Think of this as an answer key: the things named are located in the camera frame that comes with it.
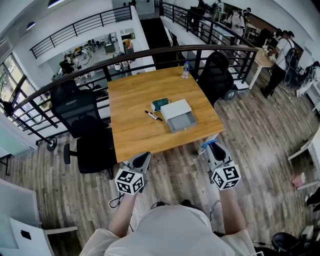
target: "pink object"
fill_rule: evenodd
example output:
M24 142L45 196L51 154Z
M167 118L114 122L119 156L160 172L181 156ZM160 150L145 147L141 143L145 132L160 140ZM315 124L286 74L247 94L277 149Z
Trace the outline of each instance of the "pink object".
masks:
M293 179L291 180L291 182L292 182L292 184L293 184L293 186L294 186L295 188L301 187L301 186L304 185L305 182L306 182L306 175L305 175L305 173L303 172L303 173L301 173L300 175L296 176L295 178L293 178Z

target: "ceiling light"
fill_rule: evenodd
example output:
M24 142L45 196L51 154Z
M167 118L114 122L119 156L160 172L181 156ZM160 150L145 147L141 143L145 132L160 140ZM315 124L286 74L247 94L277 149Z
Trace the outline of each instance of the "ceiling light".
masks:
M35 22L33 22L33 21L29 22L28 25L26 26L26 30L31 29L34 25L36 25Z
M53 6L56 6L57 4L60 4L64 0L49 0L48 2L48 8L51 8Z

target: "chair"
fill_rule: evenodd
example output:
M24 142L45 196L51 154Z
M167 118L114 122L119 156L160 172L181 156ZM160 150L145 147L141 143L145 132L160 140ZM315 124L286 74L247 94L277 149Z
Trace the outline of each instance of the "chair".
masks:
M290 255L293 252L299 251L300 242L293 235L280 232L272 236L272 245L274 249L280 254Z
M107 169L108 178L112 180L113 166L117 163L112 129L106 128L108 125L100 118L95 93L75 87L76 82L68 80L51 92L52 113L73 138L78 138L76 151L70 150L69 143L64 146L64 163L69 165L70 156L75 156L80 173L92 174Z
M223 97L233 86L228 59L220 52L213 52L207 59L197 83L211 105Z

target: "stairs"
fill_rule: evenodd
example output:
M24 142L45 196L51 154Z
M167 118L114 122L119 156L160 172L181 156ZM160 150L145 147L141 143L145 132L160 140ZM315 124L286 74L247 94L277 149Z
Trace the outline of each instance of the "stairs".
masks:
M140 20L140 22L150 49L171 46L165 27L160 18L144 19ZM154 54L152 55L152 58L154 63L158 64L155 66L157 70L178 66L177 63L159 64L168 61L176 61L177 56L174 52Z

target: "water bottle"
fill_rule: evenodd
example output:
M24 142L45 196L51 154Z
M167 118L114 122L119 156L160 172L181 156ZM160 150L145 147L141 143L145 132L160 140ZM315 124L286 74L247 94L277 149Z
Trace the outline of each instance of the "water bottle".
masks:
M190 69L189 61L186 61L184 66L183 66L183 74L182 74L182 78L183 79L187 79L188 78L189 69Z

